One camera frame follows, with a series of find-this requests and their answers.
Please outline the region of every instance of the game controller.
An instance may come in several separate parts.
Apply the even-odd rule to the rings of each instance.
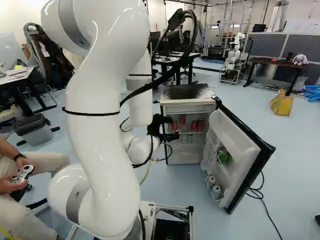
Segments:
[[[13,176],[11,178],[11,183],[13,184],[21,184],[25,180],[28,179],[28,177],[33,173],[35,170],[35,167],[32,165],[24,165],[23,170],[20,170],[19,168],[16,170],[17,176]]]

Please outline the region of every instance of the wristwatch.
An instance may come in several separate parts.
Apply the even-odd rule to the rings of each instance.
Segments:
[[[19,153],[13,157],[13,160],[16,162],[18,158],[23,157],[26,158],[22,153]]]

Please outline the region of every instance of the trash bin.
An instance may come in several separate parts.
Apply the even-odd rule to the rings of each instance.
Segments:
[[[13,124],[13,130],[28,144],[37,146],[52,139],[53,132],[50,125],[50,121],[39,113],[17,120]]]

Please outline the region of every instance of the white robotic arm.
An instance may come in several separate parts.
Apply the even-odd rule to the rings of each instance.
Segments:
[[[234,49],[230,50],[228,52],[228,58],[226,59],[226,63],[231,63],[232,66],[229,66],[228,68],[233,68],[233,64],[236,62],[236,60],[239,59],[241,56],[240,49],[240,40],[243,40],[246,38],[246,35],[244,35],[241,32],[238,32],[237,35],[234,37],[234,42],[230,42],[230,44],[234,44]]]
[[[135,91],[150,83],[152,80],[151,70],[150,55],[146,49],[141,60],[127,77],[126,88]],[[120,125],[121,138],[129,159],[133,164],[139,165],[145,162],[150,157],[150,153],[160,145],[160,140],[157,137],[151,135],[135,137],[132,131],[133,128],[150,125],[153,120],[152,90],[131,98],[128,105],[130,117]]]
[[[66,90],[68,133],[81,164],[55,175],[48,202],[100,239],[124,239],[137,218],[141,193],[118,113],[121,86],[146,51],[145,6],[140,0],[51,0],[41,17],[57,44],[88,52]]]

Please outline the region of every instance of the stuffed animal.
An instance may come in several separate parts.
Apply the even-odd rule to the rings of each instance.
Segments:
[[[309,61],[306,55],[303,55],[303,54],[298,54],[297,56],[295,56],[292,62],[294,65],[299,65],[299,66],[309,64]]]

